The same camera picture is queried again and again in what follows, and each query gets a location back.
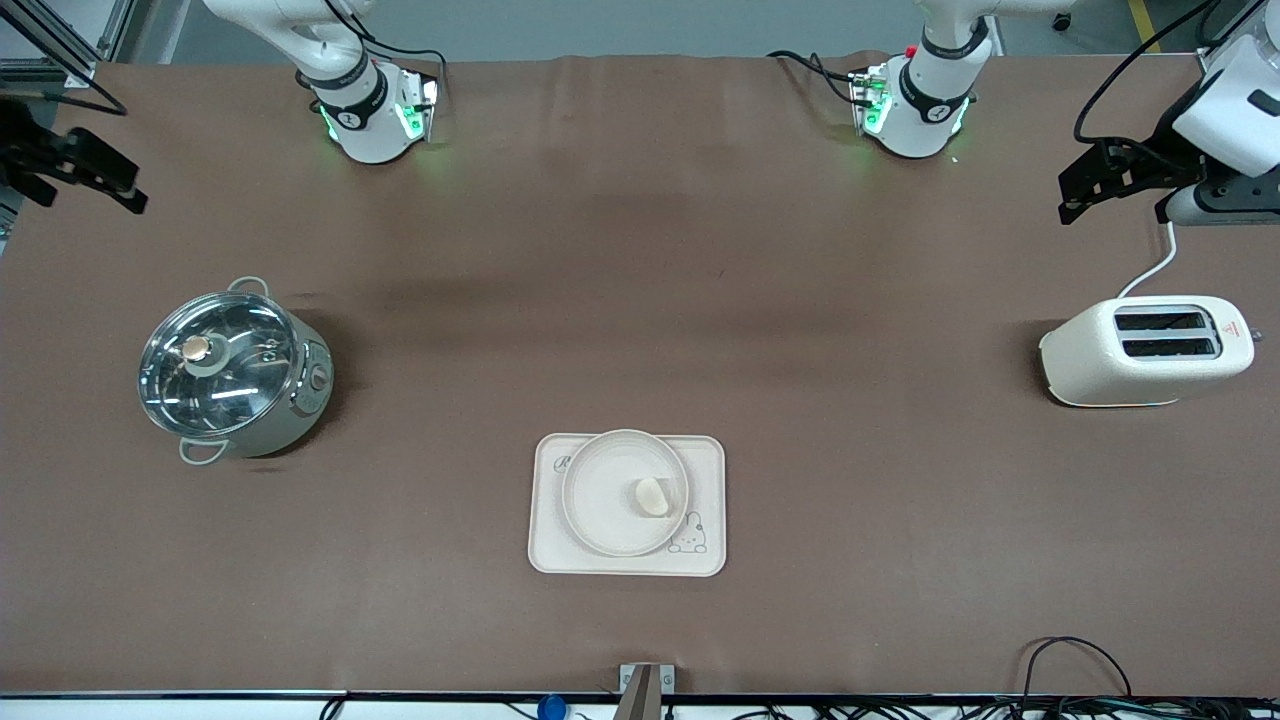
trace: white toaster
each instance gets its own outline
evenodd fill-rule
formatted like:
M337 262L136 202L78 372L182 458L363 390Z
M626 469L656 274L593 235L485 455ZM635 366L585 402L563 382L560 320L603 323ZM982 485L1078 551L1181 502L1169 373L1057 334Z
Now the white toaster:
M1106 300L1039 348L1050 392L1078 407L1167 405L1253 363L1244 316L1203 295Z

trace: white cable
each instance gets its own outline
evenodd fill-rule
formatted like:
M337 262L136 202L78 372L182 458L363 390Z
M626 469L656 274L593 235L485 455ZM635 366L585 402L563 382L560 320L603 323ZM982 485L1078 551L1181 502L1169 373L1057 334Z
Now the white cable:
M1130 292L1133 292L1133 288L1142 284L1143 281L1149 279L1151 275L1155 275L1160 270L1164 270L1170 263L1174 261L1174 258L1178 256L1178 236L1174 234L1172 222L1165 223L1165 237L1169 238L1169 255L1165 255L1165 259L1157 263L1155 268L1129 281L1129 284L1124 286L1124 290L1121 290L1120 295L1117 295L1116 297L1128 296Z

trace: table surface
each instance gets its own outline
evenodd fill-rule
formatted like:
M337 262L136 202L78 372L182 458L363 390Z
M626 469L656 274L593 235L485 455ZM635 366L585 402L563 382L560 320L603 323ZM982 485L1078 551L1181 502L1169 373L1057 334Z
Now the table surface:
M1037 638L1139 693L1280 692L1280 366L1158 410L1055 405L1036 342L1162 254L1156 196L1056 218L1112 58L998 59L923 161L772 60L451 69L434 147L344 159L285 67L106 67L142 217L83 188L0 261L0 688L1007 692ZM835 63L849 67L849 61ZM1091 127L1196 78L1138 63ZM1280 328L1275 229L1188 229L1140 292ZM141 411L143 341L268 278L335 396L197 469ZM541 575L534 447L717 437L709 579ZM1036 689L1115 692L1055 650Z

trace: white round plate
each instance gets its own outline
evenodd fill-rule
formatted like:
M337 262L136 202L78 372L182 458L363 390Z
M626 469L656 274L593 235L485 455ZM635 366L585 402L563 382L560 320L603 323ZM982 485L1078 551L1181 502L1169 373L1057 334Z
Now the white round plate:
M640 511L636 483L658 478L671 510ZM663 547L689 510L689 475L669 445L640 430L612 430L586 442L564 470L561 493L570 529L591 550L634 557Z

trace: yellow floor line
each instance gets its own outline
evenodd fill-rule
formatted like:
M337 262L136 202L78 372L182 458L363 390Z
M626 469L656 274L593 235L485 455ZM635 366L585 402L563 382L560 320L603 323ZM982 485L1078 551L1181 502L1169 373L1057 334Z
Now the yellow floor line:
M1152 35L1156 35L1156 26L1151 24L1151 13L1147 12L1147 3L1144 0L1129 0L1129 14L1133 15L1133 24L1138 26L1138 37L1143 42L1147 42ZM1151 51L1160 53L1160 44L1152 45Z

